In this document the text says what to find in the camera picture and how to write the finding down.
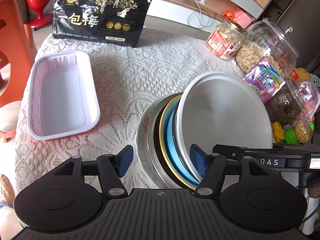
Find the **large clear peanut jar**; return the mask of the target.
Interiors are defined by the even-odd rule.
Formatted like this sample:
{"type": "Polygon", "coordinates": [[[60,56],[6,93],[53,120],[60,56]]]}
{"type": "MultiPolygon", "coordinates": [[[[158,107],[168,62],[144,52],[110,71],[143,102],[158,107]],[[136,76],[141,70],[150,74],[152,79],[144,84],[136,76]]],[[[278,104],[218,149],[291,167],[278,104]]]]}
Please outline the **large clear peanut jar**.
{"type": "Polygon", "coordinates": [[[235,55],[236,64],[247,74],[264,57],[279,75],[287,78],[299,57],[298,49],[289,38],[291,32],[290,25],[283,29],[270,18],[255,22],[244,35],[235,55]]]}

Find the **yellow duck toy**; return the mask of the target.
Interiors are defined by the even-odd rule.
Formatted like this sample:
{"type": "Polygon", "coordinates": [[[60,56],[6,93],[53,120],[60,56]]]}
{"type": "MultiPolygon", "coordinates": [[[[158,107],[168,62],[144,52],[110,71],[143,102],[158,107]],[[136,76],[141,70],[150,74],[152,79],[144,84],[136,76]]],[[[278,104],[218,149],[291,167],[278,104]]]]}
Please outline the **yellow duck toy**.
{"type": "Polygon", "coordinates": [[[285,139],[284,137],[285,132],[279,122],[276,121],[272,124],[272,132],[276,142],[280,142],[285,139]]]}

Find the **pink candy bag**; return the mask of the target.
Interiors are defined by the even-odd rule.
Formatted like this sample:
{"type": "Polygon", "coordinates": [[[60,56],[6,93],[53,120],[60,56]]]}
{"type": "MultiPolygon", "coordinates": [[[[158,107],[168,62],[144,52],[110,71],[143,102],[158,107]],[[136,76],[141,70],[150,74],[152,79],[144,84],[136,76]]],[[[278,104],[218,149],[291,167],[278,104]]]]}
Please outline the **pink candy bag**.
{"type": "Polygon", "coordinates": [[[311,121],[319,108],[319,92],[316,86],[308,80],[296,82],[297,96],[302,103],[300,117],[311,121]]]}

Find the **orange plastic stool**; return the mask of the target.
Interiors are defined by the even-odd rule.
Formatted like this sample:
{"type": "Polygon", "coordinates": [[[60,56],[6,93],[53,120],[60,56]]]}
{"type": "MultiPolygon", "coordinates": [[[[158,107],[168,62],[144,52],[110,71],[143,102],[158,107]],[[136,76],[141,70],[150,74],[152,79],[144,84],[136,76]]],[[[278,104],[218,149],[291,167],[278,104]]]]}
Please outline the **orange plastic stool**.
{"type": "Polygon", "coordinates": [[[22,100],[36,54],[31,27],[23,23],[17,2],[1,0],[1,67],[10,65],[1,107],[22,100]]]}

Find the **pink marshmallow bag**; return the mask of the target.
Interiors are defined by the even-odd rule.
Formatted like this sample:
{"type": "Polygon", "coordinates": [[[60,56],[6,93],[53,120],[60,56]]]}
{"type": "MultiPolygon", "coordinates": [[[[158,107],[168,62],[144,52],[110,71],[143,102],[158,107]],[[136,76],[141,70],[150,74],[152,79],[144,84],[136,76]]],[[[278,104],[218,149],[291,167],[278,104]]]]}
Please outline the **pink marshmallow bag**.
{"type": "Polygon", "coordinates": [[[285,85],[284,78],[263,57],[243,80],[257,93],[263,103],[267,103],[285,85]]]}

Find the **peanut jar red label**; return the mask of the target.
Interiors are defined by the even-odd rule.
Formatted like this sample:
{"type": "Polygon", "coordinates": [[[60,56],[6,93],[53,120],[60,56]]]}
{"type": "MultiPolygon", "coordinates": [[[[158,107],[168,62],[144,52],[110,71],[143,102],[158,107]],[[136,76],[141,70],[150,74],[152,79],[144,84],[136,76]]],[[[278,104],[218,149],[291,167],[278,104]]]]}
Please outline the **peanut jar red label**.
{"type": "Polygon", "coordinates": [[[245,29],[234,20],[225,19],[218,24],[206,42],[207,48],[223,60],[231,60],[242,46],[245,29]]]}

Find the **white cabinet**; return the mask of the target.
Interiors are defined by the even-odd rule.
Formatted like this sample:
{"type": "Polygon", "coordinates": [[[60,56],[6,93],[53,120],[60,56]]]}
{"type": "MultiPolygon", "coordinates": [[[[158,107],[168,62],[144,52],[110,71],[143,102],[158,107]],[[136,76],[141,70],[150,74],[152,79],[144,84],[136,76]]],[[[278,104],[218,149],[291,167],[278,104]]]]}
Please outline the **white cabinet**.
{"type": "Polygon", "coordinates": [[[201,28],[208,33],[224,18],[221,13],[242,11],[252,21],[257,20],[272,0],[206,0],[197,5],[194,0],[153,0],[148,16],[162,18],[184,25],[201,28]]]}

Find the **white rectangular plastic tray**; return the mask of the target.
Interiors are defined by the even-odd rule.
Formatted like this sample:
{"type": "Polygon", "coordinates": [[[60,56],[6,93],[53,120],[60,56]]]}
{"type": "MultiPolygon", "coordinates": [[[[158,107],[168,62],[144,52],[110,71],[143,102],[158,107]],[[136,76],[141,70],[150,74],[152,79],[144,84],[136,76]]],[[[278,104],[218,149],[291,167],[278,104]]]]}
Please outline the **white rectangular plastic tray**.
{"type": "Polygon", "coordinates": [[[35,61],[30,76],[28,129],[37,140],[87,132],[100,119],[89,55],[64,51],[35,61]]]}

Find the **stainless steel bowl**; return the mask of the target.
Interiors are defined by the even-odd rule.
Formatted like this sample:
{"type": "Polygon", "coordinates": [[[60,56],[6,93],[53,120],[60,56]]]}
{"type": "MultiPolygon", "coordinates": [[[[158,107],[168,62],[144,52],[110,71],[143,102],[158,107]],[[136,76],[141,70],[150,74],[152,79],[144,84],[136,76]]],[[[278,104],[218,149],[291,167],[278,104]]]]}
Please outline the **stainless steel bowl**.
{"type": "Polygon", "coordinates": [[[157,174],[163,179],[164,183],[166,184],[164,188],[180,188],[181,187],[181,184],[174,178],[172,173],[169,172],[169,169],[164,162],[164,159],[161,155],[161,148],[160,148],[159,137],[158,137],[160,114],[164,109],[165,103],[169,101],[172,95],[167,95],[159,98],[160,102],[153,109],[153,112],[150,116],[148,131],[147,131],[147,140],[148,140],[148,149],[150,153],[150,158],[157,174]]]}

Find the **glass sunflower seed jar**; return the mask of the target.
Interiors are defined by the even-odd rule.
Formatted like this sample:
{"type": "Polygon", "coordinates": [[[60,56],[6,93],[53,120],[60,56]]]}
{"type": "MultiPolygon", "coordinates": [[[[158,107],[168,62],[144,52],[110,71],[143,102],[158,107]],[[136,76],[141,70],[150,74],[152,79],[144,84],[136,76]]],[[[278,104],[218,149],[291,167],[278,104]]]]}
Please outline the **glass sunflower seed jar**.
{"type": "Polygon", "coordinates": [[[265,103],[265,108],[272,123],[279,122],[281,126],[293,123],[303,108],[296,83],[287,78],[285,85],[265,103]]]}

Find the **white deep bowl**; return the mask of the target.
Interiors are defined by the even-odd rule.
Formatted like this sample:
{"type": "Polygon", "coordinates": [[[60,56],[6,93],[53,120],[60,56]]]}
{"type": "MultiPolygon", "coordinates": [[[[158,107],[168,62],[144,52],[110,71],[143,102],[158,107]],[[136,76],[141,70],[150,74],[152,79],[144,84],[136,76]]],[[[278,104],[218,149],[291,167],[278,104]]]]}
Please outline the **white deep bowl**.
{"type": "Polygon", "coordinates": [[[192,144],[210,154],[217,144],[272,148],[266,108],[241,78],[227,72],[199,75],[184,90],[176,112],[175,135],[182,159],[197,181],[202,176],[190,159],[192,144]]]}

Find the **black plum snack bag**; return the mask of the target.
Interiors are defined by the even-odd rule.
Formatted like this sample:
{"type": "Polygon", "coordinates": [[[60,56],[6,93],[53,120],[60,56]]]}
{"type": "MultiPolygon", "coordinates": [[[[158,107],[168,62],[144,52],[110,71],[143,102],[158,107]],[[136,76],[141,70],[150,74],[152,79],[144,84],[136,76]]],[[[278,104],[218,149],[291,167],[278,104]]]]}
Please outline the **black plum snack bag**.
{"type": "Polygon", "coordinates": [[[54,0],[54,38],[136,47],[152,0],[54,0]]]}

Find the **orange small toy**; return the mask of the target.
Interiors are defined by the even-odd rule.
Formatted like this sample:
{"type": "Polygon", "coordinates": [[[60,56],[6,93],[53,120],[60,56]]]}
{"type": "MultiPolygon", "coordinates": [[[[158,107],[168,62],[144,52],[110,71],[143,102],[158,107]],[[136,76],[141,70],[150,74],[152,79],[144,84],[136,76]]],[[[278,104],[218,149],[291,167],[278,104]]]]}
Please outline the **orange small toy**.
{"type": "Polygon", "coordinates": [[[235,18],[234,13],[232,11],[230,11],[230,10],[226,10],[226,11],[222,12],[221,16],[224,17],[224,18],[231,19],[231,20],[233,20],[235,18]]]}

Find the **blue plate yellow rim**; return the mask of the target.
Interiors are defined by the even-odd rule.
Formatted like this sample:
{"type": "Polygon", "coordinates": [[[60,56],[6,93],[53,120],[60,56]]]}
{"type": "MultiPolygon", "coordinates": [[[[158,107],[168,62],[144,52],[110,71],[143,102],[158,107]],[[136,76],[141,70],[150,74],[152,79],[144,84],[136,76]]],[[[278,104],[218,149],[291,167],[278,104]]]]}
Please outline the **blue plate yellow rim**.
{"type": "Polygon", "coordinates": [[[161,155],[169,172],[172,173],[174,178],[181,184],[181,187],[188,187],[194,190],[200,182],[186,168],[175,143],[174,113],[181,96],[181,93],[174,94],[169,101],[165,103],[164,109],[160,114],[158,137],[161,155]]]}

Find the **green lidded candy jar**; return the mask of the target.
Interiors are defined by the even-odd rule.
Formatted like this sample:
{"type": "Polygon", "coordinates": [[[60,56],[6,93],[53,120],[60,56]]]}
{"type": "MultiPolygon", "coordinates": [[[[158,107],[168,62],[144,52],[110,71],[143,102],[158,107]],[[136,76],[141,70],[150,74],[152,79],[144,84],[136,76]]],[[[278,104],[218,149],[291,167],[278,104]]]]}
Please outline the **green lidded candy jar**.
{"type": "Polygon", "coordinates": [[[312,121],[301,119],[285,131],[284,138],[288,144],[306,144],[313,136],[314,124],[312,121]]]}

